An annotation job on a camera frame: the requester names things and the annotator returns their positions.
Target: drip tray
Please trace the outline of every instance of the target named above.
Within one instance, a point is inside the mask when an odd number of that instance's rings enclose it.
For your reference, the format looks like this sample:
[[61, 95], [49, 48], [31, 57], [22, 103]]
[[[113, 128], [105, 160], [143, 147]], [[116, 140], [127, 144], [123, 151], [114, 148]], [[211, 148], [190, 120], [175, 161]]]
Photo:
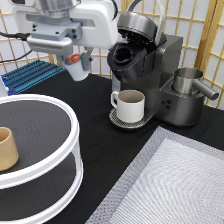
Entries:
[[151, 119], [152, 115], [149, 113], [145, 113], [144, 117], [142, 120], [136, 122], [136, 123], [126, 123], [121, 121], [116, 114], [116, 109], [111, 110], [109, 114], [110, 121], [113, 125], [115, 125], [118, 128], [124, 129], [124, 130], [129, 130], [129, 131], [134, 131], [136, 129], [144, 127]]

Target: stainless steel pitcher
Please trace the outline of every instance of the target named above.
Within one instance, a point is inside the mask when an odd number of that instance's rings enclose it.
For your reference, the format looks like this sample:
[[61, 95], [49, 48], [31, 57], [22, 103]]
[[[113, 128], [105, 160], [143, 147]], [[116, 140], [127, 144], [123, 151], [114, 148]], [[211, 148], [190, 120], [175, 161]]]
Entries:
[[173, 89], [181, 94], [192, 95], [198, 91], [210, 100], [216, 100], [219, 93], [202, 83], [203, 72], [196, 68], [179, 68], [174, 74]]

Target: small cup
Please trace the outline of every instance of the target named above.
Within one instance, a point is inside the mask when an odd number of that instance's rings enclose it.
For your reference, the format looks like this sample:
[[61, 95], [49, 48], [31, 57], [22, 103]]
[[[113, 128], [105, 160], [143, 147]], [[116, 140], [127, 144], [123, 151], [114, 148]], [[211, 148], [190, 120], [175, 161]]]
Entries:
[[111, 104], [116, 108], [117, 117], [126, 123], [135, 123], [144, 117], [145, 96], [137, 90], [124, 90], [111, 94]]
[[11, 168], [18, 159], [19, 154], [12, 131], [0, 127], [0, 171]]
[[90, 71], [83, 70], [80, 56], [80, 54], [74, 54], [62, 62], [62, 65], [67, 68], [72, 79], [76, 82], [86, 79], [90, 73]]

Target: coffee machine lid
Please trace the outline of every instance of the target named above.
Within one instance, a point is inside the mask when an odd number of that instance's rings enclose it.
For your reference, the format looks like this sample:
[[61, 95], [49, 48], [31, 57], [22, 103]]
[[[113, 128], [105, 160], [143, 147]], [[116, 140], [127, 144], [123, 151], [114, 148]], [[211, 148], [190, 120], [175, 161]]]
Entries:
[[131, 31], [146, 37], [149, 41], [154, 41], [157, 25], [147, 16], [134, 13], [123, 12], [118, 20], [118, 31]]
[[147, 16], [141, 15], [139, 13], [132, 12], [135, 6], [141, 0], [135, 0], [131, 3], [128, 11], [123, 12], [118, 20], [118, 31], [123, 35], [127, 33], [135, 33], [144, 36], [149, 41], [155, 43], [156, 46], [164, 43], [166, 41], [166, 36], [164, 35], [163, 28], [165, 25], [165, 13], [160, 0], [156, 0], [160, 7], [160, 24], [159, 27]]

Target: black mesh surface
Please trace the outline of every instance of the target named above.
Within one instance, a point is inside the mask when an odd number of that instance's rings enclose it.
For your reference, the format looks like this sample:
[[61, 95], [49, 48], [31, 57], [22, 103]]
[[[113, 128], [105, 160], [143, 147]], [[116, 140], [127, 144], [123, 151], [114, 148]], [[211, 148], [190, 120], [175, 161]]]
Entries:
[[0, 222], [27, 218], [49, 208], [69, 190], [75, 174], [75, 159], [70, 154], [47, 174], [0, 190]]
[[19, 160], [0, 175], [21, 170], [55, 152], [67, 139], [71, 121], [60, 107], [41, 101], [15, 101], [0, 104], [0, 127], [10, 128]]

